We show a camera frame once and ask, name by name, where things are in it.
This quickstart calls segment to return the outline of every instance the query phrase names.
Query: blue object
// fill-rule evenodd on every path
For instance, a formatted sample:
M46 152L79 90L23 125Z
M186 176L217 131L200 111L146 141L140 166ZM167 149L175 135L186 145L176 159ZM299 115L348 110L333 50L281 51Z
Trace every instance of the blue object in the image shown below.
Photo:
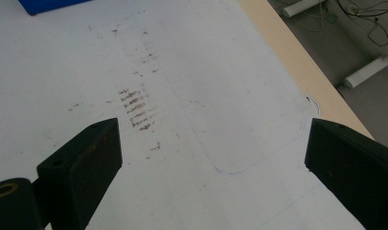
M90 0L18 0L29 15L48 12Z

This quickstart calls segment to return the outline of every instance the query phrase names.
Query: table surface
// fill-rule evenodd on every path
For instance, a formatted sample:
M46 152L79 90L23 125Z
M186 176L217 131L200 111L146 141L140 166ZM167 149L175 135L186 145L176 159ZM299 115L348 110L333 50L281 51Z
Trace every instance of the table surface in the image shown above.
M305 167L319 116L368 134L266 1L0 0L0 180L119 119L87 229L363 229Z

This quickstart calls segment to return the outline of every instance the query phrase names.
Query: floor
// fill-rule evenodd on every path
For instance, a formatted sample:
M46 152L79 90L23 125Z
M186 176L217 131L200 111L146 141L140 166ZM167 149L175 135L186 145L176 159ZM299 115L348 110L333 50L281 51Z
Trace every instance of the floor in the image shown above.
M281 14L285 6L298 1L269 0L269 3ZM344 9L352 2L340 0ZM363 0L358 6L364 9L380 2ZM388 1L374 9L388 9ZM321 11L324 17L314 16ZM327 0L322 9L316 6L283 20L364 126L388 147L388 67L355 89L342 85L354 71L388 52L388 13L378 17L376 26L373 21L347 16L335 0Z

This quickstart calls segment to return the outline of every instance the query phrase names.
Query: white pipe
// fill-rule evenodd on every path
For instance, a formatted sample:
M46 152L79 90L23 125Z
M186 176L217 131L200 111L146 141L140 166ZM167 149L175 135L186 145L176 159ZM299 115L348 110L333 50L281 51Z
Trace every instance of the white pipe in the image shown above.
M388 53L377 59L373 60L363 68L355 71L353 74L345 78L343 84L353 89L365 80L367 80L372 75L376 74L378 71L388 66Z
M283 9L284 17L291 17L299 12L306 11L307 9L318 5L319 3L323 3L326 0L303 0L301 2L297 2L294 5L286 7Z

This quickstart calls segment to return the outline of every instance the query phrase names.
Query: screw hole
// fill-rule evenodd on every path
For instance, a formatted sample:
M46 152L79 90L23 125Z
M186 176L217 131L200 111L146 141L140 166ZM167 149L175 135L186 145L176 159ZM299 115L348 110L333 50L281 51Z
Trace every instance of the screw hole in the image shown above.
M53 162L53 166L54 167L58 167L58 166L61 166L62 165L62 160L56 160Z
M0 197L7 196L16 191L18 185L15 183L4 184L0 186Z

